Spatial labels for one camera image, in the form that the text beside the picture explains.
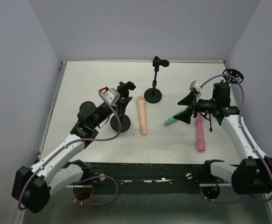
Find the beige toy microphone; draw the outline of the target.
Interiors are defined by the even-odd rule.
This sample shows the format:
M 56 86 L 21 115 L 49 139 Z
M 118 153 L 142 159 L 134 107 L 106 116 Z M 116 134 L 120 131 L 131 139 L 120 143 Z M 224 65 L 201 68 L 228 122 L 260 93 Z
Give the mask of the beige toy microphone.
M 139 111 L 140 133 L 147 135 L 146 105 L 143 97 L 138 97 L 137 106 Z

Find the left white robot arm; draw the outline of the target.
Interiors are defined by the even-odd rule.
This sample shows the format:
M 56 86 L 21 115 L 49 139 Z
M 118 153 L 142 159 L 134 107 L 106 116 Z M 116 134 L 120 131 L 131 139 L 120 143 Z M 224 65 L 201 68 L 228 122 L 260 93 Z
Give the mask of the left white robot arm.
M 19 210 L 28 209 L 34 214 L 38 213 L 55 192 L 82 180 L 86 164 L 76 161 L 66 168 L 66 163 L 99 140 L 97 128 L 108 118 L 111 119 L 111 128 L 117 133 L 110 140 L 130 128 L 131 121 L 125 112 L 132 100 L 129 92 L 135 88 L 132 82 L 120 82 L 116 89 L 100 89 L 98 94 L 103 103 L 95 106 L 91 101 L 83 102 L 79 107 L 77 123 L 59 147 L 31 167 L 22 166 L 17 170 L 12 197 L 17 200 Z

